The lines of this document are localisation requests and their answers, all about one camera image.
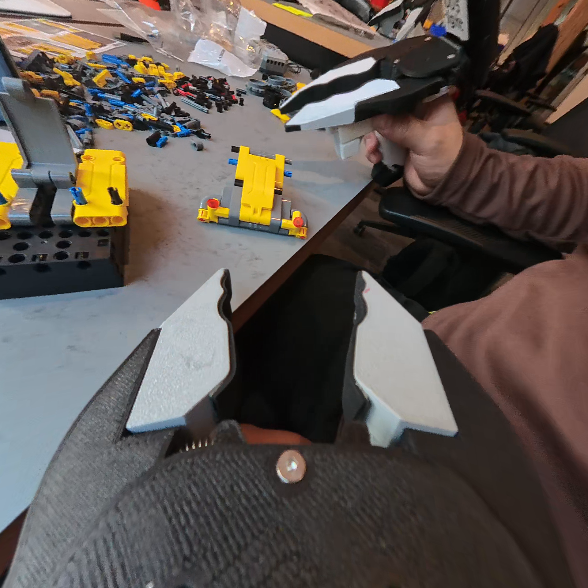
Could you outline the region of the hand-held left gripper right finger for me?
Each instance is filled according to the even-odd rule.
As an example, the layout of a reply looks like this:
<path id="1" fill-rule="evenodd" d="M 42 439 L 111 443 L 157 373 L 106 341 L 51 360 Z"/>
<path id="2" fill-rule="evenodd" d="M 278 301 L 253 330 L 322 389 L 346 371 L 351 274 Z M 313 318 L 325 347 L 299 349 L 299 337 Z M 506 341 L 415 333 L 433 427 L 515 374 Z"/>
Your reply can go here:
<path id="1" fill-rule="evenodd" d="M 346 423 L 373 447 L 405 431 L 453 438 L 459 428 L 421 323 L 369 273 L 357 274 L 342 392 Z"/>

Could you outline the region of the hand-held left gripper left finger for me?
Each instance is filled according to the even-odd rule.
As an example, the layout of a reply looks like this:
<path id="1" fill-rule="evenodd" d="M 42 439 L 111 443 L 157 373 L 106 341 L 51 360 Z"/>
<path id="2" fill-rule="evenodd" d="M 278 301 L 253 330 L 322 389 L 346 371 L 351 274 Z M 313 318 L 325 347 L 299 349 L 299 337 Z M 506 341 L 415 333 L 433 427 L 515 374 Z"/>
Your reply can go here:
<path id="1" fill-rule="evenodd" d="M 217 400 L 235 375 L 228 269 L 219 269 L 158 329 L 130 410 L 133 434 L 186 427 L 209 435 Z"/>

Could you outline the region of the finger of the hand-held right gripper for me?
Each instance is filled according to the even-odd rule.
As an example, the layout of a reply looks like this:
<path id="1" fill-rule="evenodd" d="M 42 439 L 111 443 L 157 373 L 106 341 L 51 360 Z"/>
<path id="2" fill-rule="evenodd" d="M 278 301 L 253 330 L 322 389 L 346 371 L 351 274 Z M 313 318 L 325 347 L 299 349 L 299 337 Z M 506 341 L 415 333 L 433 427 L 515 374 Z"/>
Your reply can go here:
<path id="1" fill-rule="evenodd" d="M 283 102 L 281 111 L 288 116 L 294 116 L 302 107 L 311 102 L 327 99 L 337 93 L 353 91 L 366 82 L 382 79 L 383 76 L 380 73 L 382 62 L 382 57 L 363 57 L 328 70 Z M 360 115 L 376 116 L 382 114 L 382 97 L 361 102 L 359 105 L 364 110 L 360 111 Z"/>
<path id="2" fill-rule="evenodd" d="M 356 122 L 356 106 L 361 102 L 397 91 L 399 88 L 399 84 L 393 80 L 374 79 L 353 91 L 337 93 L 327 99 L 311 102 L 285 123 L 285 131 L 296 132 L 353 124 Z"/>

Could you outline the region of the yellow panel vehicle assembly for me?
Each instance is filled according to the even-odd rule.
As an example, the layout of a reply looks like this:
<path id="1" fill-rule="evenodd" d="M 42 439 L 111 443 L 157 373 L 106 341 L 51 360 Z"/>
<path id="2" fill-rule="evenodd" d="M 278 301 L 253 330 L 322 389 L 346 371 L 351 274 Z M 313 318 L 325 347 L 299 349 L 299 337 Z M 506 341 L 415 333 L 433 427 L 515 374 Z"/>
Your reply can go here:
<path id="1" fill-rule="evenodd" d="M 287 170 L 292 161 L 244 145 L 232 146 L 231 152 L 234 157 L 228 164 L 236 168 L 233 183 L 221 195 L 202 200 L 197 220 L 305 240 L 308 221 L 307 226 L 295 228 L 291 213 L 299 209 L 283 196 L 284 180 L 292 177 Z"/>

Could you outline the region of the person's right forearm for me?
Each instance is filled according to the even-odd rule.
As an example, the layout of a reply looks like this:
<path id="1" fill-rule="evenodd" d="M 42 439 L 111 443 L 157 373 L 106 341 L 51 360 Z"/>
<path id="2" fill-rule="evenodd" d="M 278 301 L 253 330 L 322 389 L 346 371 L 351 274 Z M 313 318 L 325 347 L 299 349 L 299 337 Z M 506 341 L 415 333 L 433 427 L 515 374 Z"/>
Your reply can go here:
<path id="1" fill-rule="evenodd" d="M 575 245 L 574 254 L 587 256 L 586 158 L 504 153 L 467 133 L 447 175 L 419 199 L 516 239 Z"/>

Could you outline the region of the long wooden-edged desk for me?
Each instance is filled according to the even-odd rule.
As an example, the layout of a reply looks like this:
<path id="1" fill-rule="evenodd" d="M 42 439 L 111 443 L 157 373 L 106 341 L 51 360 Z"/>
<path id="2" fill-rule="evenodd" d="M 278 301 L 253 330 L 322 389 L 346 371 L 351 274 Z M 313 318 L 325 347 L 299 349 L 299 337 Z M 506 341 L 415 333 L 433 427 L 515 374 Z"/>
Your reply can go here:
<path id="1" fill-rule="evenodd" d="M 310 69 L 327 70 L 360 54 L 391 44 L 390 40 L 382 36 L 367 39 L 280 9 L 270 1 L 241 1 L 241 4 L 266 22 L 263 39 L 277 46 L 291 61 Z"/>

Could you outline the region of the grey desk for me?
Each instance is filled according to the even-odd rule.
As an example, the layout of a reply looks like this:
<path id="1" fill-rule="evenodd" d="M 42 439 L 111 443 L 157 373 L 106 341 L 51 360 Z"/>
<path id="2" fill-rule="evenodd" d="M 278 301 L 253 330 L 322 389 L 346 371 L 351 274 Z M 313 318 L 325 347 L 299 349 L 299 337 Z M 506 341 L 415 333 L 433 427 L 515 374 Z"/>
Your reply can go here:
<path id="1" fill-rule="evenodd" d="M 339 160 L 326 132 L 286 133 L 257 97 L 198 116 L 211 133 L 161 149 L 146 133 L 99 129 L 96 145 L 122 151 L 129 179 L 129 257 L 122 288 L 1 301 L 1 530 L 29 505 L 48 462 L 86 402 L 142 338 L 220 268 L 233 278 L 236 311 L 293 269 L 323 229 L 334 228 L 369 182 L 356 156 Z M 205 196 L 233 178 L 232 145 L 282 153 L 293 162 L 287 198 L 309 221 L 306 240 L 203 224 Z"/>

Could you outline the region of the person's right hand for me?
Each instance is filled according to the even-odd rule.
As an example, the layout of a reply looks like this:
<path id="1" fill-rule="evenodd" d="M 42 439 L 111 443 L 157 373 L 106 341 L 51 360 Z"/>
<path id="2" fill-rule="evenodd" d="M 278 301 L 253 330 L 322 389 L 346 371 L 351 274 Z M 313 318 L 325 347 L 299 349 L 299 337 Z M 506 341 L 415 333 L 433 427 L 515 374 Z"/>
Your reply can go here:
<path id="1" fill-rule="evenodd" d="M 383 158 L 376 134 L 406 150 L 403 179 L 413 195 L 430 195 L 457 159 L 464 138 L 452 94 L 420 105 L 416 114 L 378 115 L 373 132 L 364 137 L 366 158 Z"/>

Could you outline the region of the black and white tool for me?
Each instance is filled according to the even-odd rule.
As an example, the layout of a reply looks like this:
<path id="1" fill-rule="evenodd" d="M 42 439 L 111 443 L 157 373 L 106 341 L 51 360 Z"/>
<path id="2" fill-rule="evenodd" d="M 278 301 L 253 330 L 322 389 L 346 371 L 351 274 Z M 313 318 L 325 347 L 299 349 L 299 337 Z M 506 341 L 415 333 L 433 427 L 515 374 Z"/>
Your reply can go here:
<path id="1" fill-rule="evenodd" d="M 367 23 L 393 43 L 425 35 L 445 22 L 444 1 L 391 1 Z"/>

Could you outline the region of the wheeled yellow black chassis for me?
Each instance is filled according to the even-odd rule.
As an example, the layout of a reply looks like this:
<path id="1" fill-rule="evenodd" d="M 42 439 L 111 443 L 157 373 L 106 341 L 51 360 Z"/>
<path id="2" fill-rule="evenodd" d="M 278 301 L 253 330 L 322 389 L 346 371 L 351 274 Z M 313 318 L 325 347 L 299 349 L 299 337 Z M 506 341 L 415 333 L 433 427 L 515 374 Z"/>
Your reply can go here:
<path id="1" fill-rule="evenodd" d="M 274 108 L 281 110 L 281 105 L 293 94 L 305 87 L 306 84 L 292 78 L 282 76 L 268 76 L 266 79 L 251 78 L 246 84 L 248 93 L 261 97 L 262 105 L 270 111 Z"/>

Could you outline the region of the grey motor block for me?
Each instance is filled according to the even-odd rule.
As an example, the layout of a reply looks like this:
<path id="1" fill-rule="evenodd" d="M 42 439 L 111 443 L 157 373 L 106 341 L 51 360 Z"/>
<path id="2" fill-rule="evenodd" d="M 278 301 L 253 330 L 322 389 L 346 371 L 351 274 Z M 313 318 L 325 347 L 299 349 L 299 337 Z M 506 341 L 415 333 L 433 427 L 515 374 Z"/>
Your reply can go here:
<path id="1" fill-rule="evenodd" d="M 289 58 L 281 51 L 265 51 L 262 53 L 262 60 L 259 71 L 267 76 L 284 77 L 288 71 Z"/>

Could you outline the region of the white paper slip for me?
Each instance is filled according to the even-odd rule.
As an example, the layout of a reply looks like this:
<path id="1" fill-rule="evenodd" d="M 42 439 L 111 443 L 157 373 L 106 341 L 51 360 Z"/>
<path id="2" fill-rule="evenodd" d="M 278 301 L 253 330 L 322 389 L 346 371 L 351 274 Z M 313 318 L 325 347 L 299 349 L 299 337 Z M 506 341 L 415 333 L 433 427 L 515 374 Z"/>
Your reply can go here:
<path id="1" fill-rule="evenodd" d="M 258 68 L 244 63 L 237 56 L 212 40 L 199 39 L 187 62 L 216 70 L 229 77 L 253 77 Z"/>

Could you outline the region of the clear plastic bag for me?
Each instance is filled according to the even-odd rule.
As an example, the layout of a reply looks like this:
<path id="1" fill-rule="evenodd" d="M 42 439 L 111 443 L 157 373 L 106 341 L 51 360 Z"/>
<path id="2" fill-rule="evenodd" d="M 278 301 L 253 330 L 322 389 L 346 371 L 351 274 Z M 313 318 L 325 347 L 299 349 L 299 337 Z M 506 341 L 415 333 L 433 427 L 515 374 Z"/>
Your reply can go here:
<path id="1" fill-rule="evenodd" d="M 160 53 L 186 60 L 210 40 L 255 62 L 267 24 L 241 1 L 101 1 L 101 10 Z"/>

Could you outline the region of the black base yellow panel assembly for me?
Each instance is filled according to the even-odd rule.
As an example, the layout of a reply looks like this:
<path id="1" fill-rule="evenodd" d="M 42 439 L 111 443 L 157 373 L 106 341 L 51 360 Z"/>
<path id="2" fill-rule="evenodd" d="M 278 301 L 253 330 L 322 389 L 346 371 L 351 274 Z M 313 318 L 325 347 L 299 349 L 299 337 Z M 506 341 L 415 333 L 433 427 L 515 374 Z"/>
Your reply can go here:
<path id="1" fill-rule="evenodd" d="M 77 155 L 50 98 L 4 77 L 1 300 L 123 286 L 129 190 L 120 151 Z"/>

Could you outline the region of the pile of small building pieces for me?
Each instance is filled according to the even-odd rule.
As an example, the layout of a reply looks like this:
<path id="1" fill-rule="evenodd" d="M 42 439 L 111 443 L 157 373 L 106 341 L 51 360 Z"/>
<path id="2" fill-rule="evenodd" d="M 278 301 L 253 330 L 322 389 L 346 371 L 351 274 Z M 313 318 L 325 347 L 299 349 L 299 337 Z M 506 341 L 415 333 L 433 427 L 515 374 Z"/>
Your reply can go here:
<path id="1" fill-rule="evenodd" d="M 17 63 L 17 71 L 35 96 L 56 102 L 78 152 L 94 146 L 96 129 L 190 138 L 191 129 L 204 129 L 197 114 L 242 107 L 246 95 L 224 77 L 187 76 L 150 56 L 77 58 L 35 50 Z"/>

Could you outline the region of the yellow black sticker sheet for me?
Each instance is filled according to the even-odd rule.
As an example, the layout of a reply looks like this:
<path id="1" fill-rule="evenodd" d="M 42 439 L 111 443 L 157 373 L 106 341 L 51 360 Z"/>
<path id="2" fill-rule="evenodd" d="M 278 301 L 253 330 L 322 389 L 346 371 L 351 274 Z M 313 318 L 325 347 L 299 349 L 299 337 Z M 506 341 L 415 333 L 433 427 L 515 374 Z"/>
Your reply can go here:
<path id="1" fill-rule="evenodd" d="M 23 59 L 38 50 L 49 56 L 83 58 L 88 52 L 102 54 L 124 46 L 124 42 L 48 19 L 1 21 L 1 38 L 10 54 Z"/>

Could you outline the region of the white flat device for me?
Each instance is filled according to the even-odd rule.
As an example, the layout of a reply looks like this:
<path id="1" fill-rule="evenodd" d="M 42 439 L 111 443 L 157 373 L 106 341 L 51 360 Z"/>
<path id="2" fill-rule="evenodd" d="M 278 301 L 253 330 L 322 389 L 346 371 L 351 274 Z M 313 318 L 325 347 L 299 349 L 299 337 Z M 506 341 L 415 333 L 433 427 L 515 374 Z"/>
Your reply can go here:
<path id="1" fill-rule="evenodd" d="M 72 18 L 70 11 L 53 1 L 1 1 L 1 13 L 34 17 Z"/>

